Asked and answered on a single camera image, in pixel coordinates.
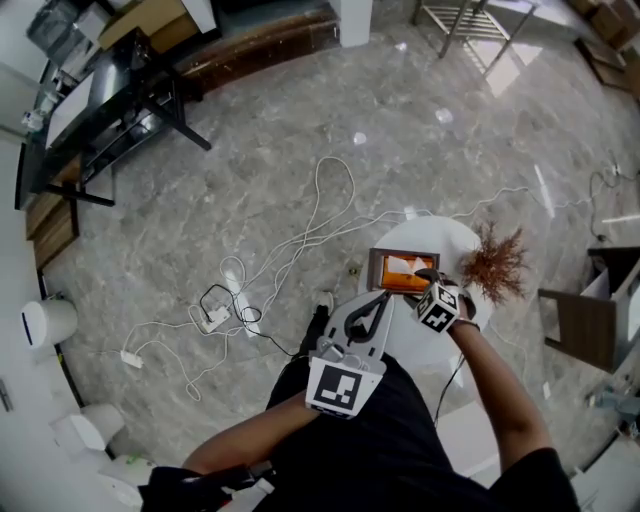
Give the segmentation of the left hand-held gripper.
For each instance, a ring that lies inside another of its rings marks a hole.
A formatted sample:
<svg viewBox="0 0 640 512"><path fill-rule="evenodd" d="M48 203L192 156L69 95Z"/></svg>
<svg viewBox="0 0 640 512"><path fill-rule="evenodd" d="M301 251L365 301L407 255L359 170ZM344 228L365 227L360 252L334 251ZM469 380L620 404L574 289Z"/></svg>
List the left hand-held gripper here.
<svg viewBox="0 0 640 512"><path fill-rule="evenodd" d="M392 316L392 294L362 294L335 309L309 352L308 408L343 419L360 413L386 372Z"/></svg>

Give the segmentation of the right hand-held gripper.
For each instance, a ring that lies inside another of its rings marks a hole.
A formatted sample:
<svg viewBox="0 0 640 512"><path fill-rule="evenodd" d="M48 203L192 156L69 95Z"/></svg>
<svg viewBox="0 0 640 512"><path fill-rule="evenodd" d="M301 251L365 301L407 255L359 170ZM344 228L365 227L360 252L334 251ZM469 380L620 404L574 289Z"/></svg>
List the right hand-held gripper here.
<svg viewBox="0 0 640 512"><path fill-rule="evenodd" d="M442 281L435 268L422 268L414 275L424 279L424 293L405 295L404 301L413 311L414 319L437 334L448 331L456 322L471 322L476 307L470 294L450 279Z"/></svg>

